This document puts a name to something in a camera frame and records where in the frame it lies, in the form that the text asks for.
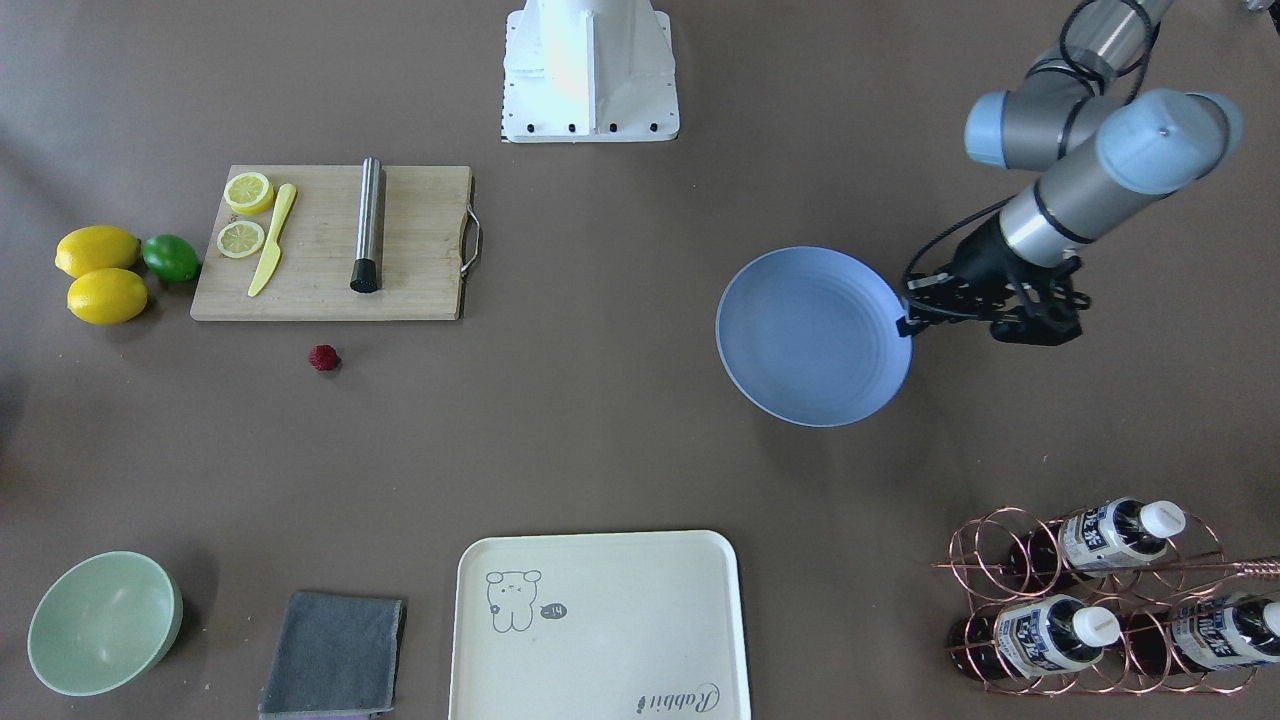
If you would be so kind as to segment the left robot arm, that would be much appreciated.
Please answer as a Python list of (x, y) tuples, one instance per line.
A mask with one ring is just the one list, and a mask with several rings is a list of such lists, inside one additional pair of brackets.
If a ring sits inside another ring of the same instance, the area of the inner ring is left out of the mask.
[(1222, 95), (1108, 95), (1124, 76), (1144, 78), (1167, 10), (1166, 1), (1083, 1), (1019, 88), (975, 102), (965, 128), (970, 159), (1038, 178), (978, 211), (940, 269), (904, 272), (902, 337), (974, 320), (1007, 343), (1076, 338), (1091, 305), (1073, 284), (1079, 252), (1234, 154), (1243, 119)]

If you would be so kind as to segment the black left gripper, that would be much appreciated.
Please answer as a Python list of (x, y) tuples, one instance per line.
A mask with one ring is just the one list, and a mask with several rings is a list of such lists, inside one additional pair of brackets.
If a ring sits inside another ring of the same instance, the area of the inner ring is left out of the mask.
[(1030, 318), (1021, 288), (1030, 278), (1030, 264), (1010, 247), (998, 215), (961, 241), (952, 261), (940, 272), (947, 277), (931, 291), (931, 305), (902, 296), (904, 315), (896, 320), (900, 337), (915, 337), (929, 327), (964, 319)]

